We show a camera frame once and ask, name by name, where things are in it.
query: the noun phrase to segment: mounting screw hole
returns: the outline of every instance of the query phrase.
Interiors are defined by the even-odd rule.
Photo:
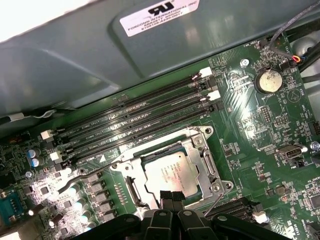
[[[211,128],[206,128],[204,131],[206,134],[210,134],[212,132]]]

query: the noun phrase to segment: black ram slot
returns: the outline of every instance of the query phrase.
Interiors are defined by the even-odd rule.
[[[71,141],[74,141],[77,138],[82,138],[83,134],[86,133],[86,132],[90,132],[89,135],[91,135],[91,134],[93,134],[92,131],[97,130],[97,128],[101,128],[101,129],[102,128],[107,128],[109,126],[121,123],[122,121],[124,121],[126,119],[127,116],[128,117],[134,117],[134,116],[137,116],[138,114],[143,114],[145,112],[151,111],[152,109],[161,108],[161,107],[163,107],[165,105],[169,105],[171,103],[178,102],[179,100],[183,100],[183,99],[185,99],[187,97],[190,97],[193,94],[195,94],[195,92],[196,92],[196,89],[190,88],[189,91],[177,94],[176,96],[170,97],[170,98],[166,99],[165,101],[162,101],[162,102],[159,102],[159,103],[155,103],[155,104],[152,104],[152,105],[147,105],[145,107],[137,108],[137,109],[133,110],[131,113],[124,113],[124,114],[120,115],[117,118],[109,120],[107,123],[94,124],[94,125],[90,125],[89,127],[84,128],[84,126],[89,125],[90,123],[92,123],[94,121],[98,121],[99,119],[102,119],[102,117],[101,118],[97,118],[94,121],[87,122],[85,124],[77,126],[77,128],[74,129],[74,130],[71,129],[70,131],[73,131],[73,132],[68,134],[68,137],[69,137],[70,142],[71,142]]]
[[[191,99],[189,101],[183,102],[183,104],[175,105],[173,107],[167,108],[165,111],[157,112],[156,114],[151,115],[151,116],[149,116],[147,118],[141,119],[140,121],[132,122],[132,123],[127,124],[125,126],[121,126],[116,130],[111,130],[108,133],[100,135],[99,137],[94,137],[96,132],[92,132],[88,136],[87,135],[81,136],[81,138],[89,138],[89,137],[90,138],[89,138],[88,141],[79,142],[78,144],[74,144],[73,145],[73,149],[76,150],[76,149],[79,149],[81,147],[85,147],[85,145],[93,144],[93,143],[95,143],[97,141],[102,141],[103,139],[109,138],[111,136],[115,136],[115,135],[118,135],[118,134],[125,133],[126,131],[128,131],[128,129],[137,127],[137,126],[139,126],[141,124],[145,124],[145,123],[148,123],[148,122],[153,121],[153,120],[157,120],[157,119],[159,119],[160,116],[165,118],[166,116],[168,116],[168,115],[170,115],[172,113],[175,113],[178,110],[187,109],[187,108],[190,108],[190,107],[192,107],[194,105],[197,105],[199,103],[200,103],[200,98],[199,97],[193,98],[193,99]]]
[[[85,154],[80,154],[80,155],[76,156],[76,158],[77,158],[78,161],[81,161],[81,162],[82,161],[86,161],[88,159],[95,158],[96,156],[102,155],[104,152],[106,152],[108,150],[114,149],[114,148],[119,147],[119,146],[121,146],[123,144],[126,144],[126,143],[130,143],[134,139],[137,139],[137,138],[143,139],[145,137],[148,137],[149,134],[151,134],[153,132],[156,132],[158,130],[161,130],[161,129],[165,128],[165,127],[168,127],[168,126],[171,126],[173,124],[177,124],[177,123],[180,123],[180,122],[192,119],[192,118],[200,117],[203,114],[205,114],[207,111],[210,111],[210,109],[211,109],[211,111],[213,111],[213,109],[216,109],[216,105],[214,104],[214,106],[210,106],[209,105],[209,106],[207,106],[205,108],[199,108],[198,110],[194,111],[191,114],[188,114],[188,115],[185,115],[185,116],[176,117],[175,119],[169,120],[169,121],[167,121],[167,122],[165,122],[163,124],[156,125],[155,127],[146,129],[146,130],[140,132],[139,134],[135,134],[135,135],[131,135],[131,136],[128,136],[128,137],[124,137],[124,138],[122,138],[120,140],[111,142],[111,143],[109,143],[107,145],[95,148],[93,150],[89,150]]]
[[[246,197],[242,197],[214,207],[205,217],[209,220],[214,215],[223,213],[252,222],[254,221],[252,213],[260,211],[262,211],[262,205],[259,202],[252,202]]]
[[[136,104],[136,103],[139,103],[139,102],[143,102],[143,101],[147,100],[148,98],[154,98],[154,97],[160,96],[163,93],[166,93],[166,92],[168,92],[170,90],[174,90],[174,89],[186,86],[186,85],[188,85],[190,83],[193,83],[195,81],[195,79],[192,79],[192,78],[193,78],[192,76],[187,77],[187,78],[185,78],[183,80],[177,81],[177,82],[175,82],[173,84],[170,84],[170,85],[167,85],[167,86],[164,86],[164,87],[162,87],[160,89],[157,89],[155,91],[152,91],[150,93],[144,94],[144,95],[136,97],[134,99],[129,99],[127,101],[124,101],[122,103],[122,104],[124,104],[123,107],[127,108],[128,105],[133,105],[133,104]],[[108,110],[98,112],[98,113],[96,113],[96,114],[94,114],[94,115],[92,115],[90,117],[87,117],[85,119],[82,119],[82,120],[74,122],[74,123],[71,123],[70,125],[67,125],[65,127],[65,129],[69,130],[69,129],[72,129],[72,128],[76,128],[78,125],[82,125],[84,123],[88,123],[90,121],[93,121],[96,118],[100,118],[100,117],[108,115],[110,113],[114,113],[114,112],[118,111],[119,109],[121,109],[121,107],[122,106],[113,106],[112,108],[108,108]]]

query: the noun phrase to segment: screw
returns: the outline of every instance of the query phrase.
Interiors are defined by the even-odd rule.
[[[132,222],[135,221],[135,219],[132,218],[132,217],[129,217],[129,218],[127,218],[125,221],[128,222],[128,223],[132,223]]]
[[[213,190],[214,192],[219,192],[219,190],[220,190],[220,185],[219,185],[218,183],[213,184],[213,185],[212,185],[212,190]]]
[[[32,172],[30,172],[30,171],[27,171],[26,173],[25,173],[25,176],[29,179],[29,178],[31,178],[32,177]]]
[[[183,215],[191,216],[191,215],[192,215],[192,212],[191,212],[191,211],[184,211],[184,212],[183,212]]]
[[[245,59],[242,59],[242,60],[240,61],[240,67],[242,67],[242,68],[248,67],[249,64],[250,64],[249,59],[246,59],[246,58],[245,58]]]
[[[320,143],[317,142],[317,141],[313,141],[311,144],[310,144],[310,148],[314,151],[316,150],[319,150],[320,149]]]
[[[227,221],[228,219],[225,217],[225,216],[218,216],[218,220],[222,221],[222,222],[225,222]]]
[[[194,139],[194,144],[195,144],[195,145],[200,145],[200,144],[202,144],[202,139],[197,136],[197,137]]]

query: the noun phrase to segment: capacitor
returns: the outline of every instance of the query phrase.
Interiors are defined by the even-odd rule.
[[[31,159],[34,159],[35,157],[39,156],[40,154],[41,154],[41,150],[39,148],[30,149],[26,153],[26,155]]]
[[[43,206],[41,203],[39,203],[38,205],[36,205],[34,208],[30,209],[28,211],[28,214],[30,216],[34,216],[34,215],[38,215],[39,212],[44,209],[45,206]]]
[[[79,192],[79,190],[80,190],[80,185],[76,183],[76,184],[72,185],[72,186],[67,190],[67,192],[68,192],[69,195],[74,196],[74,195],[76,195],[76,194]]]
[[[37,158],[31,159],[31,166],[36,168],[38,166],[41,166],[45,163],[45,160],[42,156],[38,156]]]
[[[55,215],[52,219],[49,220],[49,226],[51,228],[54,228],[55,225],[58,224],[58,222],[63,218],[64,216],[61,213],[58,213]]]
[[[90,218],[91,218],[91,212],[87,210],[82,213],[82,215],[80,217],[80,223],[86,224]]]
[[[95,222],[89,222],[89,224],[85,227],[84,231],[90,231],[91,229],[94,229],[97,226],[97,224]]]
[[[279,72],[271,68],[265,69],[255,78],[255,88],[262,94],[276,93],[283,84],[283,78]]]
[[[81,197],[78,199],[78,201],[76,201],[73,207],[77,210],[81,210],[86,205],[86,203],[87,201],[83,197]]]

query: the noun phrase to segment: electrolytic capacitor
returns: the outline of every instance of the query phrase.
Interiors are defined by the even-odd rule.
[[[34,208],[30,209],[28,211],[28,214],[30,216],[34,216],[34,215],[38,215],[39,212],[44,209],[45,206],[43,206],[41,203],[39,203],[38,205],[36,205]]]
[[[82,213],[82,215],[80,217],[80,222],[82,224],[86,224],[90,218],[91,218],[91,212],[87,210],[84,213]]]
[[[90,231],[91,229],[94,229],[97,226],[97,224],[95,222],[89,222],[89,224],[86,226],[86,228],[84,229],[85,232]]]
[[[27,155],[29,158],[31,158],[31,159],[39,156],[40,154],[41,154],[41,150],[40,150],[39,148],[30,149],[30,150],[28,150],[28,152],[26,153],[26,155]]]
[[[58,213],[55,215],[51,220],[49,220],[49,226],[51,228],[54,228],[55,225],[58,224],[58,222],[63,218],[64,216],[61,213]]]
[[[76,201],[73,207],[77,210],[81,210],[86,205],[86,203],[87,201],[83,197],[81,197],[78,199],[78,201]]]
[[[42,156],[38,156],[37,158],[31,159],[31,166],[34,168],[41,166],[44,163],[45,163],[45,160]]]
[[[79,190],[80,190],[80,185],[76,183],[76,184],[72,185],[72,186],[67,190],[67,192],[68,192],[69,195],[74,196],[74,195],[76,195],[76,194],[79,192]]]

